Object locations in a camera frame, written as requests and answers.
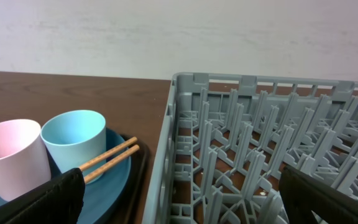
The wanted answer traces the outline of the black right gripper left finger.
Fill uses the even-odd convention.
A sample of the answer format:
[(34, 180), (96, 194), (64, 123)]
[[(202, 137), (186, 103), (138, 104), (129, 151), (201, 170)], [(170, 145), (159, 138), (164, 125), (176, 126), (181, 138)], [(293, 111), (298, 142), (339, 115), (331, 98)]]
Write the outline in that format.
[(82, 171), (71, 169), (0, 206), (0, 224), (76, 223), (84, 194)]

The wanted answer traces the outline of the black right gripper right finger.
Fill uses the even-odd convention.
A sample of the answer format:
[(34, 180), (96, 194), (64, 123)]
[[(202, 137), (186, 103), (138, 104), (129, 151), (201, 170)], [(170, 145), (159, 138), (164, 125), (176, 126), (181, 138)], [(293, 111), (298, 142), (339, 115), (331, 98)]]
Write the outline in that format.
[(358, 201), (291, 166), (283, 169), (279, 192), (290, 223), (317, 224), (317, 214), (330, 224), (358, 224)]

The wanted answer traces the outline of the pink cup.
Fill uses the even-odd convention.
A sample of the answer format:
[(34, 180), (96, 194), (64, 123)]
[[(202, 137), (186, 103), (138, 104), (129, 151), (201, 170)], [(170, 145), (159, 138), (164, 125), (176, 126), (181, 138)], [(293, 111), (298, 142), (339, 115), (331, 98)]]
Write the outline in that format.
[(31, 119), (0, 122), (0, 197), (9, 202), (51, 179), (41, 126)]

